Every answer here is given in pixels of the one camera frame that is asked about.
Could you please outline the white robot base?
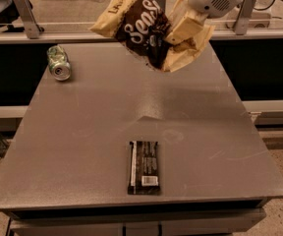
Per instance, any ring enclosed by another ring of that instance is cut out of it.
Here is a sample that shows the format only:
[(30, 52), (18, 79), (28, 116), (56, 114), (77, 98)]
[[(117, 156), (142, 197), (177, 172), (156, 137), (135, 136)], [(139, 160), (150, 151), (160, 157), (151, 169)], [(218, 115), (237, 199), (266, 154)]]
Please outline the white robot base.
[[(243, 1), (238, 4), (226, 18), (226, 28), (232, 29), (237, 20)], [(249, 22), (249, 28), (268, 28), (272, 19), (271, 7), (275, 0), (256, 0)]]

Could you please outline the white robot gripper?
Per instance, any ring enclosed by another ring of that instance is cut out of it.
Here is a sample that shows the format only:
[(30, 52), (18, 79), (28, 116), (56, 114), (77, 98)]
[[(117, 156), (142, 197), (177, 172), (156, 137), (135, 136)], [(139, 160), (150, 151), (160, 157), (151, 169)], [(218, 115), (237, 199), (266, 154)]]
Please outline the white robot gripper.
[(177, 0), (168, 16), (171, 25), (165, 40), (173, 45), (203, 29), (207, 17), (221, 18), (243, 0)]

